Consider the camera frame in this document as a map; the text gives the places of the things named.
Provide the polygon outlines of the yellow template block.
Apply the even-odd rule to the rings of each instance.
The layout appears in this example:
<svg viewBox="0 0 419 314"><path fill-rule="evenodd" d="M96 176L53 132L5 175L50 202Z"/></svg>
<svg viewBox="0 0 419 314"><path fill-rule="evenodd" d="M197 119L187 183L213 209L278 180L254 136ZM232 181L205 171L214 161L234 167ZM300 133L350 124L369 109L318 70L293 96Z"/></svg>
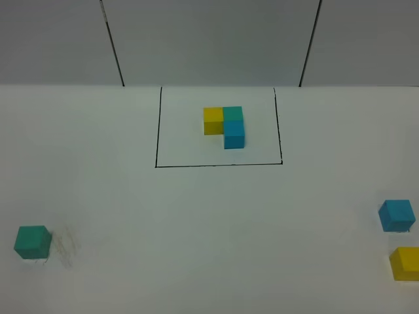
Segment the yellow template block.
<svg viewBox="0 0 419 314"><path fill-rule="evenodd" d="M222 135L223 131L223 108L222 107L204 107L204 134Z"/></svg>

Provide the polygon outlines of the blue template block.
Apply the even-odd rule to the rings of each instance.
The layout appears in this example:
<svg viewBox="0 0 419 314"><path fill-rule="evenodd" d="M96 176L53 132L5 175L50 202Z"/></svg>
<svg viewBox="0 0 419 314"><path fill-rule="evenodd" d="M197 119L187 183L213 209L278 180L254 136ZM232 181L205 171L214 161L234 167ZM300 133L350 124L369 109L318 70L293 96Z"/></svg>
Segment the blue template block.
<svg viewBox="0 0 419 314"><path fill-rule="evenodd" d="M224 122L224 149L240 149L245 147L244 121Z"/></svg>

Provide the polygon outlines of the green template block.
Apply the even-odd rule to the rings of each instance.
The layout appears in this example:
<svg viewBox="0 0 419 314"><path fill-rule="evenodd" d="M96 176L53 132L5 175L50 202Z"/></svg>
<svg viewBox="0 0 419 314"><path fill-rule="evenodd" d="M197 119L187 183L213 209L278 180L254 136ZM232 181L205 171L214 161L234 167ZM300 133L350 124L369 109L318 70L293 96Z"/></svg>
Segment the green template block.
<svg viewBox="0 0 419 314"><path fill-rule="evenodd" d="M242 121L244 119L241 106L223 107L224 121Z"/></svg>

